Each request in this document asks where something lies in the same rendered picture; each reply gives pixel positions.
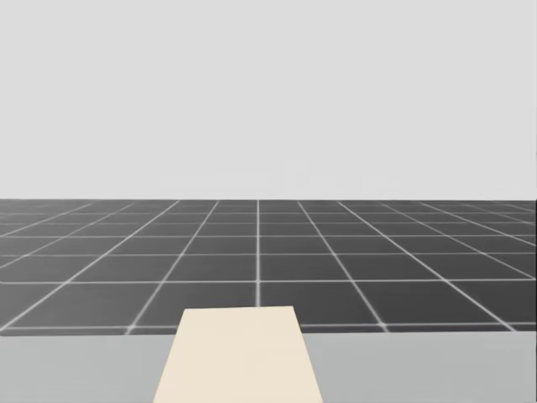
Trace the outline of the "tall board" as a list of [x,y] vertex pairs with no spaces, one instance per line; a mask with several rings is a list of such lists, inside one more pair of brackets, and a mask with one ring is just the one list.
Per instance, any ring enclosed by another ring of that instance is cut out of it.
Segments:
[[291,306],[186,309],[153,403],[324,403]]

